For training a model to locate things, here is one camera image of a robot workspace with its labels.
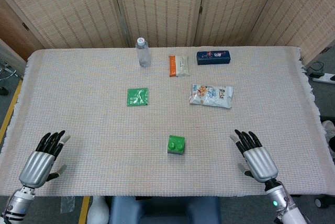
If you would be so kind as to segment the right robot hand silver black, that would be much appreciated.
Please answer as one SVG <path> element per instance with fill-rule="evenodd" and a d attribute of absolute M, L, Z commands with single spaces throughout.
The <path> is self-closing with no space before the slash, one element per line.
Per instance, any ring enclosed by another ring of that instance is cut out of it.
<path fill-rule="evenodd" d="M 249 174 L 260 183 L 276 179 L 277 166 L 259 138 L 252 131 L 244 132 L 235 129 L 234 132 L 235 135 L 230 135 L 230 139 L 245 159 Z"/>

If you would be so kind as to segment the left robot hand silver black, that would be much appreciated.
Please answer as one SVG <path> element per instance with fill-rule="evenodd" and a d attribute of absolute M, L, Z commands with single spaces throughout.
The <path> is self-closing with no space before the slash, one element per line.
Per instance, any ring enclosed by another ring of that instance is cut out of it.
<path fill-rule="evenodd" d="M 23 187 L 40 188 L 46 182 L 58 178 L 64 173 L 67 168 L 65 164 L 56 172 L 52 173 L 51 170 L 70 137 L 70 135 L 65 135 L 65 131 L 62 130 L 55 133 L 48 132 L 41 138 L 19 176 Z"/>

